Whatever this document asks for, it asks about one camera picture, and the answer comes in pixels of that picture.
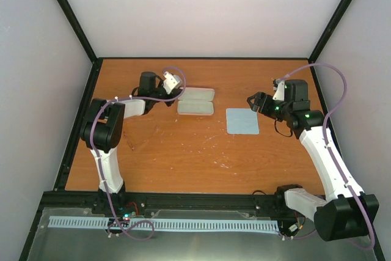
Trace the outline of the light blue cleaning cloth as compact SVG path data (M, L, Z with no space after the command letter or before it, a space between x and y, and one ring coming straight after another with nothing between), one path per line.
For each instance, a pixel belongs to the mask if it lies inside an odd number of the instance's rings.
M228 134L259 134L256 112L249 108L227 108L226 122Z

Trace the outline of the pink glasses case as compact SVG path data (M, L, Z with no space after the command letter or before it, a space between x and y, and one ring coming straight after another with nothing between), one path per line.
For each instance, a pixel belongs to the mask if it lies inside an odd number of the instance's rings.
M211 116L214 114L215 91L211 88L187 87L178 99L177 113L183 116Z

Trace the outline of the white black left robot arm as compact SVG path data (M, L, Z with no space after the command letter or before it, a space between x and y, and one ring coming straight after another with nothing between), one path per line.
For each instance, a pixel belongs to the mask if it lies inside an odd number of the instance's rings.
M173 67L179 72L177 75L171 73L170 69L165 68L162 76L154 72L142 72L139 85L129 96L114 97L111 100L94 98L87 108L80 138L93 155L100 180L99 190L110 194L105 205L113 213L121 213L127 206L127 198L120 194L125 183L120 175L117 159L123 121L148 114L159 102L170 106L184 94L184 73Z

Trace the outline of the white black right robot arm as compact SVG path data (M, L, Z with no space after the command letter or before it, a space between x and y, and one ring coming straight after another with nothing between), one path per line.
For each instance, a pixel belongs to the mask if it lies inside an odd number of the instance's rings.
M286 122L290 134L309 154L321 179L324 198L300 185L280 186L280 205L295 210L315 225L324 241L369 236L375 241L373 221L379 208L375 195L366 194L353 179L329 135L326 119L310 108L308 84L302 79L275 80L274 95L264 92L247 98L250 109L275 123Z

